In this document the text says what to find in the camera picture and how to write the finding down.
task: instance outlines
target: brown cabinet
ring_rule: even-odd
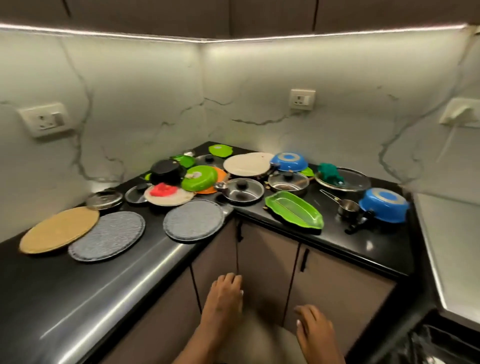
[[[237,273],[235,221],[230,221],[192,263],[200,304],[205,305],[212,283],[221,275]]]
[[[171,364],[199,323],[200,309],[187,269],[102,364]]]
[[[231,0],[231,37],[313,32],[316,0]]]
[[[306,250],[309,253],[305,260]],[[394,285],[388,279],[302,246],[288,301],[285,328],[295,333],[297,317],[293,308],[313,304],[334,324],[340,349],[345,355]]]
[[[478,0],[319,0],[316,33],[480,22]]]
[[[247,222],[241,234],[238,260],[244,305],[281,325],[299,243]]]
[[[225,0],[67,0],[76,27],[110,32],[228,38]]]
[[[4,23],[27,25],[64,25],[68,15],[61,0],[3,1],[0,20]]]

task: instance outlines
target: lower cabinet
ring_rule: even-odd
[[[202,309],[212,283],[221,275],[237,273],[235,221],[230,221],[192,263]]]
[[[248,222],[243,223],[241,234],[238,261],[244,307],[282,325],[299,243]]]
[[[393,281],[303,245],[285,328],[295,333],[293,308],[313,304],[332,321],[339,347],[346,355],[394,286]]]
[[[171,364],[199,323],[192,274],[186,269],[102,364]]]

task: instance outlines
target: green leaf-shaped plate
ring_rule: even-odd
[[[323,229],[324,218],[316,208],[300,197],[280,191],[265,198],[265,204],[286,221],[302,228]]]

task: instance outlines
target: beige plate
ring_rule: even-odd
[[[99,216],[87,207],[62,211],[31,228],[20,240],[20,251],[38,254],[61,248],[89,232]]]
[[[174,194],[171,194],[170,196],[156,197],[150,194],[150,191],[154,187],[155,186],[148,187],[145,190],[144,196],[148,202],[157,206],[180,206],[189,202],[195,196],[195,193],[185,191],[183,188],[179,188]]]
[[[228,158],[223,169],[239,177],[253,177],[264,174],[270,169],[270,159],[265,153],[239,154]]]

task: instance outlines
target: blue plastic bowl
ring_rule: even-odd
[[[377,219],[394,224],[405,222],[410,207],[404,197],[384,188],[367,190],[359,205],[364,211],[373,211]]]
[[[278,170],[292,172],[300,172],[308,167],[308,162],[297,153],[283,152],[278,153],[272,158],[270,163],[278,164],[280,167]]]

